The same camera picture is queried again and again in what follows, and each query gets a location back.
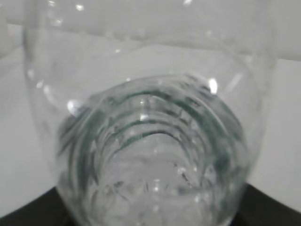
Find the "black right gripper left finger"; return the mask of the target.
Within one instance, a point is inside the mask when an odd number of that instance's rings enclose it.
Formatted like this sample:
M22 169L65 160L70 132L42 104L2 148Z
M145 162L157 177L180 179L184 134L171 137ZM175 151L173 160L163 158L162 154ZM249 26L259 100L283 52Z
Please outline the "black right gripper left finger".
M2 226L75 226L55 188L0 218Z

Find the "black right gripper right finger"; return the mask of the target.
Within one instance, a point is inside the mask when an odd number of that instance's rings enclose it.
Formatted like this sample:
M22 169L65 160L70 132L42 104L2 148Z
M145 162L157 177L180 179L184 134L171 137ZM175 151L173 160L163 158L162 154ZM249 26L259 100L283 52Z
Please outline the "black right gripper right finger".
M239 189L236 208L228 226L299 226L301 213L245 183Z

